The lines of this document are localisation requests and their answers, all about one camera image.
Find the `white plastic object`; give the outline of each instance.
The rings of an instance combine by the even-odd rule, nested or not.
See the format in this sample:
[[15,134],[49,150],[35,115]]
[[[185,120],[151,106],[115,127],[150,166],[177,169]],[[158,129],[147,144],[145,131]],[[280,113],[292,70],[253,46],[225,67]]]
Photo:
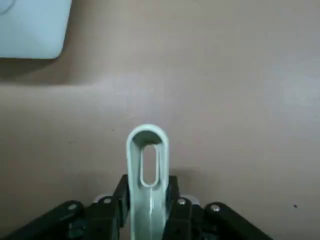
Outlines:
[[[145,147],[156,152],[156,177],[153,184],[143,180]],[[161,240],[168,217],[166,190],[169,184],[169,139],[158,126],[136,127],[126,141],[130,192],[130,239]]]
[[72,0],[0,0],[0,58],[54,59]]

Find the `screw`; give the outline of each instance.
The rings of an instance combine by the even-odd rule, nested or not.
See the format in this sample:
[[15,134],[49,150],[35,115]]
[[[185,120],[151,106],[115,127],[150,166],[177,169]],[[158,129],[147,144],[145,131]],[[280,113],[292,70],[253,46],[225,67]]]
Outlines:
[[218,205],[213,204],[210,208],[214,212],[220,212],[220,207]]
[[76,204],[71,204],[68,209],[69,210],[73,210],[73,209],[76,209],[77,208],[77,205]]
[[183,198],[178,199],[178,204],[185,205],[187,202]]
[[110,199],[110,198],[106,198],[103,202],[104,202],[105,204],[109,204],[109,203],[111,203],[111,199]]

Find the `white plastic container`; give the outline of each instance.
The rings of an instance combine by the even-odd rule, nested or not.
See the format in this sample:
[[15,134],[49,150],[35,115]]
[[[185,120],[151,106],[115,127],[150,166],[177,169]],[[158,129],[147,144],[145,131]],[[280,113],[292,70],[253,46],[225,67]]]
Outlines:
[[0,0],[0,58],[54,59],[72,0]]

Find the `beige table surface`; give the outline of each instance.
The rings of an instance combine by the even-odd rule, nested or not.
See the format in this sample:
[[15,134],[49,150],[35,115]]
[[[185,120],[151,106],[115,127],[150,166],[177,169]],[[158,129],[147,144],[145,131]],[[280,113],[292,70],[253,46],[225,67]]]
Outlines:
[[319,239],[319,13],[318,0],[74,0],[57,60],[0,60],[0,233],[112,191],[128,134],[153,123],[183,193],[276,240]]

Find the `white plastic handle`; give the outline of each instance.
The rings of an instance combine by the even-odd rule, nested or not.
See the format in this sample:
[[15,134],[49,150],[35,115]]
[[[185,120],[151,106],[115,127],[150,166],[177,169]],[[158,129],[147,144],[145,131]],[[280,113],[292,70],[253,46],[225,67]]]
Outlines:
[[[143,180],[145,147],[156,152],[156,177],[153,184]],[[169,184],[169,139],[158,126],[136,127],[126,141],[130,191],[130,239],[161,240],[168,217],[166,191]]]

